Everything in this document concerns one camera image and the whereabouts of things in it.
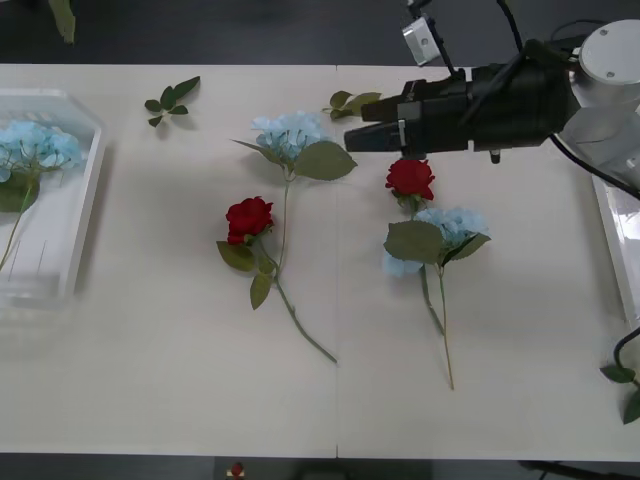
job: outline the red rose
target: red rose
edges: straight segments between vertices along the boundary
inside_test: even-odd
[[[229,220],[227,242],[230,245],[244,243],[245,235],[257,235],[273,225],[271,205],[273,203],[264,203],[260,197],[247,198],[242,203],[233,205],[227,213],[227,220]]]
[[[436,177],[433,176],[429,161],[400,159],[389,168],[387,188],[399,195],[420,195],[427,200],[433,200],[433,192],[429,185]]]

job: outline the table surface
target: table surface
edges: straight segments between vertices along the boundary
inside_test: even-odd
[[[626,329],[588,175],[550,146],[433,155],[435,205],[474,208],[493,240],[445,279],[456,391],[417,277],[380,268],[389,154],[297,183],[285,288],[340,366],[215,241],[228,207],[275,202],[279,170],[229,141],[251,120],[319,111],[338,89],[396,94],[442,69],[0,67],[2,87],[63,89],[108,125],[76,300],[0,321],[0,451],[286,457],[637,460],[628,391],[598,372]],[[143,103],[195,75],[191,115],[154,130]],[[359,120],[330,124],[340,139]],[[273,238],[271,248],[275,248]],[[432,291],[437,292],[431,277]]]

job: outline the green leaves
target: green leaves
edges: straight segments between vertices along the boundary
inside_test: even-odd
[[[258,270],[265,275],[270,275],[275,269],[275,265],[266,257],[260,257],[258,260]]]
[[[158,100],[147,100],[144,102],[144,107],[149,110],[151,113],[158,114],[156,117],[150,118],[147,120],[149,125],[152,127],[157,127],[162,122],[162,119],[165,115],[187,115],[189,110],[184,105],[176,105],[177,101],[182,99],[185,95],[191,92],[196,85],[200,83],[200,77],[193,77],[190,80],[179,83],[174,87],[168,86],[162,92],[162,96],[160,97],[160,101]]]
[[[260,152],[262,156],[267,160],[269,160],[271,163],[275,163],[276,165],[282,165],[283,163],[282,160],[280,160],[280,157],[278,157],[278,155],[276,155],[276,153],[273,150],[260,147],[259,145],[252,145],[251,143],[241,142],[240,140],[233,140],[233,141],[236,143],[239,143],[240,145],[244,145],[247,148],[255,150],[256,152]]]
[[[71,0],[49,0],[49,6],[64,43],[73,43],[76,34],[76,17],[71,10]]]
[[[438,227],[426,222],[390,223],[384,248],[399,260],[434,264],[442,248],[442,234]]]
[[[164,89],[160,97],[160,105],[165,110],[171,110],[176,104],[176,96],[173,94],[173,87],[169,86]]]
[[[149,125],[151,125],[153,128],[156,128],[158,125],[160,125],[161,121],[162,121],[162,115],[160,115],[159,117],[153,117],[147,120],[147,122],[149,122]]]
[[[468,256],[474,254],[482,245],[491,240],[490,237],[483,235],[482,233],[476,233],[473,237],[465,240],[458,248],[454,248],[447,252],[442,260],[440,266],[444,267],[451,260],[462,260]]]
[[[631,383],[636,378],[636,372],[630,368],[620,368],[617,365],[607,365],[600,369],[602,374],[615,383]]]
[[[253,307],[254,310],[257,310],[257,308],[267,299],[269,290],[271,290],[272,282],[273,279],[271,276],[265,275],[264,273],[258,273],[253,277],[249,296],[251,297],[251,307]]]
[[[610,364],[600,369],[602,374],[609,380],[615,383],[632,383],[636,379],[636,372],[630,368],[619,367],[615,364]],[[622,413],[622,422],[627,425],[631,422],[635,422],[640,418],[640,389],[636,390],[631,397],[627,405],[624,407]]]
[[[189,110],[187,110],[187,107],[184,105],[178,105],[169,110],[169,113],[171,115],[186,115],[189,113]]]
[[[191,90],[196,88],[196,85],[198,85],[199,83],[200,83],[200,77],[193,77],[190,80],[179,83],[173,89],[173,96],[175,97],[176,100],[180,100],[187,93],[189,93]]]
[[[227,242],[216,242],[220,256],[227,265],[241,272],[251,272],[255,268],[253,252],[244,245],[229,245]]]
[[[34,204],[40,194],[40,183],[37,180],[31,181],[34,183],[29,198],[26,199],[24,211]],[[25,173],[12,172],[9,180],[0,183],[0,212],[19,213],[28,190],[29,176]]]
[[[353,95],[351,93],[340,90],[331,96],[331,99],[329,100],[331,108],[323,108],[322,110],[324,112],[329,112],[331,120],[334,121],[352,115],[361,116],[362,106],[367,103],[377,102],[380,100],[382,94],[377,92],[363,93],[347,103],[347,100],[352,96]]]
[[[294,172],[315,180],[337,180],[358,166],[340,145],[333,142],[317,142],[300,152]]]
[[[366,105],[367,103],[377,102],[378,100],[380,100],[381,96],[381,93],[363,93],[362,95],[358,95],[356,98],[347,103],[344,106],[344,110],[350,110],[354,115],[361,116],[362,106]]]
[[[162,111],[162,105],[157,100],[147,100],[144,102],[144,107],[152,113],[160,113]]]
[[[271,163],[282,168],[286,166],[289,173],[293,170],[298,176],[313,178],[314,180],[337,180],[347,175],[358,165],[340,145],[329,141],[313,143],[304,148],[295,162],[279,157],[276,152],[269,148],[241,142],[240,140],[233,141],[260,152]]]
[[[228,242],[216,242],[220,256],[227,265],[241,272],[251,272],[256,267],[256,258],[249,247],[245,245],[229,245]],[[251,306],[256,310],[267,299],[273,277],[275,265],[266,257],[258,258],[258,274],[251,282],[249,296]]]
[[[629,398],[622,415],[622,423],[627,425],[635,422],[638,418],[640,418],[640,390],[634,392]]]
[[[349,97],[351,97],[352,95],[353,94],[349,92],[340,90],[339,92],[336,92],[331,96],[331,100],[329,100],[329,105],[331,105],[333,108],[340,109],[344,107],[344,104],[347,103],[347,100],[349,100]]]

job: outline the small red object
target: small red object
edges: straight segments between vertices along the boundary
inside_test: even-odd
[[[241,463],[234,463],[233,467],[231,467],[231,475],[233,475],[233,480],[238,480],[243,472],[244,467]]]

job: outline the light blue flower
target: light blue flower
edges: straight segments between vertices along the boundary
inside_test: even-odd
[[[469,237],[477,233],[489,236],[487,221],[479,213],[464,208],[441,210],[427,208],[416,214],[416,220],[435,225],[444,239],[443,249],[459,247]]]
[[[11,171],[66,170],[82,162],[78,139],[67,133],[23,121],[12,121],[0,130],[0,183],[9,179]]]
[[[418,273],[421,266],[422,264],[420,262],[398,260],[396,257],[391,256],[386,250],[382,257],[382,270],[384,270],[384,273],[393,275],[394,277],[403,277],[408,273]]]
[[[478,233],[489,236],[489,227],[485,218],[479,213],[464,208],[451,210],[427,208],[418,212],[415,220],[430,223],[440,229],[444,239],[442,250],[445,252],[459,247],[465,240]],[[416,273],[421,266],[418,262],[398,260],[386,250],[384,251],[382,268],[387,274],[402,277],[408,273]]]
[[[264,132],[256,139],[258,145],[270,148],[290,161],[295,160],[303,148],[330,139],[322,129],[318,116],[302,111],[281,115],[275,120],[259,117],[253,121],[251,128]]]

